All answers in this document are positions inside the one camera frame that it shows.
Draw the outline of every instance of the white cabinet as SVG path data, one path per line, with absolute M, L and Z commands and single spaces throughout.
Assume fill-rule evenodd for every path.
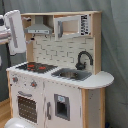
M 82 128 L 81 91 L 45 82 L 46 128 Z
M 75 15 L 54 18 L 55 40 L 90 35 L 91 16 Z

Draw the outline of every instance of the floor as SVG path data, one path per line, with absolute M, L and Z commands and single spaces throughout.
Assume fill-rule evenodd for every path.
M 6 122 L 11 118 L 9 99 L 0 102 L 0 128 L 4 128 Z

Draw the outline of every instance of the toy kitchen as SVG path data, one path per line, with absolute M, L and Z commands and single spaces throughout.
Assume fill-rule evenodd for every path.
M 23 28 L 33 42 L 27 62 L 7 69 L 12 119 L 5 128 L 104 128 L 105 87 L 114 77 L 101 71 L 101 12 L 21 17 L 31 19 Z

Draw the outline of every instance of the kitchen counter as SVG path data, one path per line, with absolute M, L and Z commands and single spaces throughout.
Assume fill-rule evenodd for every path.
M 58 66 L 57 68 L 55 68 L 51 71 L 48 71 L 45 74 L 38 74 L 35 72 L 33 73 L 33 72 L 16 69 L 17 66 L 23 65 L 25 63 L 8 68 L 7 71 L 13 71 L 13 72 L 15 71 L 17 73 L 20 72 L 20 73 L 24 73 L 27 75 L 33 75 L 35 77 L 41 77 L 45 80 L 61 82 L 63 84 L 68 84 L 69 86 L 74 86 L 74 87 L 83 88 L 83 89 L 103 88 L 103 87 L 111 85 L 114 81 L 114 77 L 111 74 L 104 72 L 104 71 L 100 71 L 96 75 L 91 75 L 90 77 L 88 77 L 87 79 L 85 79 L 83 81 L 75 81 L 75 80 L 68 80 L 68 79 L 55 77 L 55 76 L 51 75 L 53 72 L 56 72 L 61 68 L 67 68 L 67 67 Z

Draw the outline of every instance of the gray wall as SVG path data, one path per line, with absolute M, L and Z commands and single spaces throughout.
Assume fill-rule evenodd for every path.
M 106 121 L 128 128 L 128 1 L 127 0 L 4 0 L 6 11 L 103 11 L 102 70 L 115 77 L 106 88 Z
M 0 15 L 3 14 L 2 1 L 0 1 Z M 8 82 L 6 68 L 8 66 L 6 46 L 0 45 L 0 55 L 3 61 L 3 68 L 0 71 L 0 102 L 8 98 Z

